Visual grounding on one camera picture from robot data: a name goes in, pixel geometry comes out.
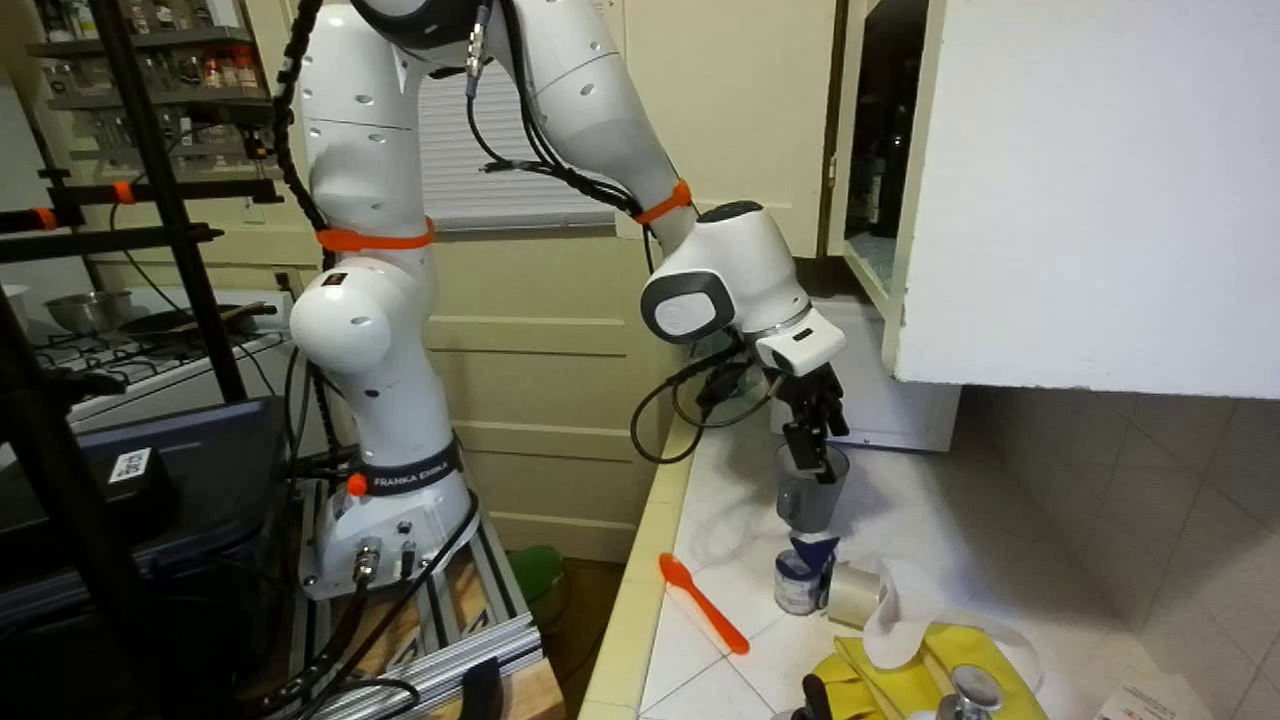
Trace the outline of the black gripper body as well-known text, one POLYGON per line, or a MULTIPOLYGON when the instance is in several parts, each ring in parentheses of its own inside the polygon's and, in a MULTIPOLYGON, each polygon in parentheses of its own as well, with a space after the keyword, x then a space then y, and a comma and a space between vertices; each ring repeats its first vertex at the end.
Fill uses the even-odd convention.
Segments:
POLYGON ((788 407, 785 442, 788 443, 826 443, 827 437, 846 437, 846 383, 833 364, 819 364, 808 376, 788 376, 782 383, 782 400, 788 407))

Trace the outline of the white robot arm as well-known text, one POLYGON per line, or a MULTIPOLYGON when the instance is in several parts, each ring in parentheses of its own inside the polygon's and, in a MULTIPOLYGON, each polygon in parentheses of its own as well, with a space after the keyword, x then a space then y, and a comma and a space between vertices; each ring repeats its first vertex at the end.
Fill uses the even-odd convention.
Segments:
POLYGON ((494 71, 515 88, 531 144, 522 167, 633 218, 659 243, 640 290, 650 332, 669 345, 734 336, 778 379, 791 470, 819 485, 838 477, 846 332, 802 290, 767 207, 693 202, 600 0, 304 0, 280 101, 304 123, 297 202, 331 264, 294 306, 294 342, 357 423, 357 460, 322 505, 304 557, 316 602, 430 580, 480 523, 426 345, 446 264, 426 202, 422 98, 433 82, 494 71))

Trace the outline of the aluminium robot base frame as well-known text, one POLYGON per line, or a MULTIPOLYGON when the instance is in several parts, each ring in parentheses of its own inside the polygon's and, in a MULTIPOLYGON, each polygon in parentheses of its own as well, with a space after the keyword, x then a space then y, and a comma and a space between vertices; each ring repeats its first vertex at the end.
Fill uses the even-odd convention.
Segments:
POLYGON ((480 523, 417 584, 370 605, 351 642, 331 661, 314 658, 269 720, 487 720, 542 661, 535 616, 480 523))

